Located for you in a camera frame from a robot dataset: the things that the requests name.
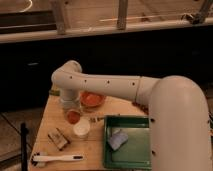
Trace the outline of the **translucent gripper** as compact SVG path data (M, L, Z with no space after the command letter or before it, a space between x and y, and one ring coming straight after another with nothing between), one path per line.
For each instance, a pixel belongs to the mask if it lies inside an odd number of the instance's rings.
M64 111L64 115L68 116L68 113L70 111L74 111L74 112L81 112L81 106L80 106L80 102L78 100L74 100L74 101L66 101L61 99L60 100L60 105Z

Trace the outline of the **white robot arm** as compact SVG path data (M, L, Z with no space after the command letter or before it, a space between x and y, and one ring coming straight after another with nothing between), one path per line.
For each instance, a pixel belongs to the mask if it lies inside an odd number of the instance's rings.
M80 90L147 106L152 171L213 171L208 104L191 79L84 74L81 65L70 60L51 80L63 107L73 106Z

